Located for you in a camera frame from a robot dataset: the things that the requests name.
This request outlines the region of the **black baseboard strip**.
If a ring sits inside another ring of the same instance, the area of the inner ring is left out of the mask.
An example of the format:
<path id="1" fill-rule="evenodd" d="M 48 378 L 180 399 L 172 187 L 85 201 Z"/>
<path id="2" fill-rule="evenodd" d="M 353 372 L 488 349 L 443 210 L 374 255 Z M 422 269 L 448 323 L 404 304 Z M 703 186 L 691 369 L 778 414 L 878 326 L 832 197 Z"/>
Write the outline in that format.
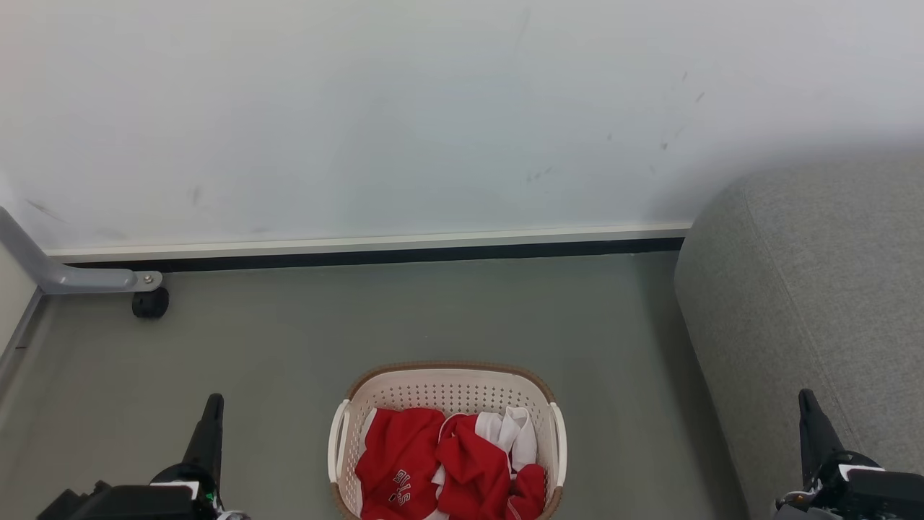
<path id="1" fill-rule="evenodd" d="M 406 264 L 491 259 L 555 258 L 644 254 L 679 251 L 684 238 L 568 241 L 568 243 L 518 244 L 518 246 L 466 246 L 393 251 L 332 251 L 332 253 L 282 254 L 281 256 L 229 256 L 217 258 L 149 259 L 136 261 L 72 262 L 80 269 L 130 269 L 162 273 L 251 269 L 297 269 L 298 267 L 357 266 L 358 264 Z"/>

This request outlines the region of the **black caster wheel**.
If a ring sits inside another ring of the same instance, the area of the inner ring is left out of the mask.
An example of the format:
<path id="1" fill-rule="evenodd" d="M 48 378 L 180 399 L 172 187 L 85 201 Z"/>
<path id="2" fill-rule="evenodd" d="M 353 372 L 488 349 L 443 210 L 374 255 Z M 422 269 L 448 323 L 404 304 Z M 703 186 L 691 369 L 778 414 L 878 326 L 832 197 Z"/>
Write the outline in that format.
<path id="1" fill-rule="evenodd" d="M 139 319 L 160 319 L 170 306 L 170 293 L 166 287 L 158 287 L 151 292 L 135 292 L 131 300 L 131 310 Z"/>

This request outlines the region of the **white partition panel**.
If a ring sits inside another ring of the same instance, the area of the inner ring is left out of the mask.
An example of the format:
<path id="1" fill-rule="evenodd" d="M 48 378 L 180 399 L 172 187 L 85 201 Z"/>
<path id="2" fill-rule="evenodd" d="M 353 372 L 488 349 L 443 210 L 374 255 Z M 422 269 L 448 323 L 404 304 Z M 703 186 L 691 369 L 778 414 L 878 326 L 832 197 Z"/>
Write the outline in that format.
<path id="1" fill-rule="evenodd" d="M 37 212 L 25 201 L 10 175 L 0 168 L 0 208 L 40 241 L 33 222 Z M 30 344 L 33 319 L 42 293 L 18 260 L 0 243 L 0 387 L 11 381 Z"/>

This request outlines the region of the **red printed jersey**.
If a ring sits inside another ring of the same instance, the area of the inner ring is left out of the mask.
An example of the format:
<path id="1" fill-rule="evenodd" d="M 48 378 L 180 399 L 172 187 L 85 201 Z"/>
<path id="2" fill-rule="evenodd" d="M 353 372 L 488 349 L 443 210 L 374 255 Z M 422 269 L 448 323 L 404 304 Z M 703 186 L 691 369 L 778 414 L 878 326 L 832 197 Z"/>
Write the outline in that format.
<path id="1" fill-rule="evenodd" d="M 435 456 L 440 410 L 374 409 L 363 422 L 359 461 L 360 520 L 445 520 L 437 510 Z"/>

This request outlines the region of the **red crumpled garment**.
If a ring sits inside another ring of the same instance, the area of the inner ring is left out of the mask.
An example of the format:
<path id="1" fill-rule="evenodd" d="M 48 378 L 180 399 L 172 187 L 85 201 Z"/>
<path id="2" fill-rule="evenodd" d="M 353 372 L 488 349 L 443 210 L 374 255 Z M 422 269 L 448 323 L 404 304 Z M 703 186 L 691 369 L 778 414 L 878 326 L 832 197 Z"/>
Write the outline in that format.
<path id="1" fill-rule="evenodd" d="M 539 520 L 546 470 L 537 462 L 510 473 L 504 451 L 475 434 L 476 414 L 455 414 L 441 427 L 437 510 L 445 520 Z"/>

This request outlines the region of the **white wall trim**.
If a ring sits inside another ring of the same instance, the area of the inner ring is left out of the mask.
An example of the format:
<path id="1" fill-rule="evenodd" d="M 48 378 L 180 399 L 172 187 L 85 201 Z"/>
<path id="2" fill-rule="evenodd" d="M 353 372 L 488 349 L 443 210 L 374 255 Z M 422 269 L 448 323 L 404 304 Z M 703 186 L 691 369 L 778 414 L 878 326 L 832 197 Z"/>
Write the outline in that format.
<path id="1" fill-rule="evenodd" d="M 62 263 L 291 256 L 291 254 L 300 256 L 300 254 L 354 253 L 354 251 L 407 251 L 485 246 L 534 246 L 534 244 L 584 243 L 585 241 L 677 239 L 686 237 L 690 227 L 692 227 L 691 222 L 666 222 L 628 226 L 532 228 L 532 230 L 489 231 L 489 233 L 46 249 L 44 253 Z"/>

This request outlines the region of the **grey fabric sofa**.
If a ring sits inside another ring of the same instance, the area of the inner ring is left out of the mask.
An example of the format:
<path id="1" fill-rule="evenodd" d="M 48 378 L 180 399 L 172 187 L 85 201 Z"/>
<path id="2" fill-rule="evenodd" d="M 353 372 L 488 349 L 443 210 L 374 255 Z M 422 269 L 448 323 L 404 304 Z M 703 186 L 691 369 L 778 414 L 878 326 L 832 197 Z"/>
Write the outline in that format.
<path id="1" fill-rule="evenodd" d="M 845 448 L 924 475 L 924 157 L 745 175 L 674 289 L 751 520 L 801 487 L 802 389 Z"/>

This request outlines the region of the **white crumpled garment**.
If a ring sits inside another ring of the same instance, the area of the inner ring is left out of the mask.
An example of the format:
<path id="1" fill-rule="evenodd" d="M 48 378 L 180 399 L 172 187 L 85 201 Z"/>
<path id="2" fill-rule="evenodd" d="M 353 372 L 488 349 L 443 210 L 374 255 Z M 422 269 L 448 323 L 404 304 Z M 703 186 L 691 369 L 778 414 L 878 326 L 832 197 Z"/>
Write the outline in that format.
<path id="1" fill-rule="evenodd" d="M 527 408 L 508 406 L 504 414 L 479 412 L 474 431 L 505 452 L 512 476 L 527 465 L 536 463 L 536 431 Z"/>

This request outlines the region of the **grey metal stand leg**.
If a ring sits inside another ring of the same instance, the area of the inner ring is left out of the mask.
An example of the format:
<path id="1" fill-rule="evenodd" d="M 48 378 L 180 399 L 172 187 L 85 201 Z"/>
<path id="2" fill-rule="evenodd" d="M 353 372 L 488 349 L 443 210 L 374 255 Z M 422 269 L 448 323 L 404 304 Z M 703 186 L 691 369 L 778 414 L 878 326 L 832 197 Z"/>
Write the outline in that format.
<path id="1" fill-rule="evenodd" d="M 82 269 L 46 256 L 3 207 L 0 207 L 0 244 L 46 294 L 166 292 L 164 276 L 158 271 Z"/>

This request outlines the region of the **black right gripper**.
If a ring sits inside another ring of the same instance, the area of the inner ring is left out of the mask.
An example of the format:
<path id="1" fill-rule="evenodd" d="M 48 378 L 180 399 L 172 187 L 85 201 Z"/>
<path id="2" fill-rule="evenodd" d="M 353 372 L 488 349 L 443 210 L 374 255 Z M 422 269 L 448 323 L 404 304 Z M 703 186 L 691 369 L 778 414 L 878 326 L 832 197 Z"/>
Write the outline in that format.
<path id="1" fill-rule="evenodd" d="M 924 476 L 888 471 L 844 451 L 811 389 L 799 391 L 799 440 L 802 483 L 811 481 L 812 507 L 844 520 L 924 520 Z"/>

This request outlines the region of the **cream perforated laundry basket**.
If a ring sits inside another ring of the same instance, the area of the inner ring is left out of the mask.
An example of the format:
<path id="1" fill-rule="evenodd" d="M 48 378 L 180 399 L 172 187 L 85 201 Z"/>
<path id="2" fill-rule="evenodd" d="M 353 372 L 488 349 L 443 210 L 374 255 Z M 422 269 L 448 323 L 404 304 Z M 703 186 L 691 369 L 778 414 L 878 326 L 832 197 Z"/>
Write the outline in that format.
<path id="1" fill-rule="evenodd" d="M 376 407 L 404 410 L 422 406 L 454 412 L 504 412 L 528 409 L 538 436 L 538 463 L 546 470 L 544 511 L 552 520 L 567 479 L 567 425 L 551 388 L 526 369 L 471 361 L 393 363 L 370 370 L 352 385 L 331 422 L 327 472 L 342 520 L 360 520 L 361 490 L 355 476 L 360 458 L 360 429 Z"/>

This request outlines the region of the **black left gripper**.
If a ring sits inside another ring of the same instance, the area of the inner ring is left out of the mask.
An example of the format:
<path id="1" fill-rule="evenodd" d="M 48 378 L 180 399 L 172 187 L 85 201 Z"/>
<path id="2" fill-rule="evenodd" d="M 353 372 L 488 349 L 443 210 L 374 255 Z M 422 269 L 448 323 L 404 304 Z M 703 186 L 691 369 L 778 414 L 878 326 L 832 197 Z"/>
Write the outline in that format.
<path id="1" fill-rule="evenodd" d="M 156 474 L 147 485 L 111 486 L 92 493 L 65 490 L 36 520 L 218 520 L 225 400 L 209 395 L 182 463 Z"/>

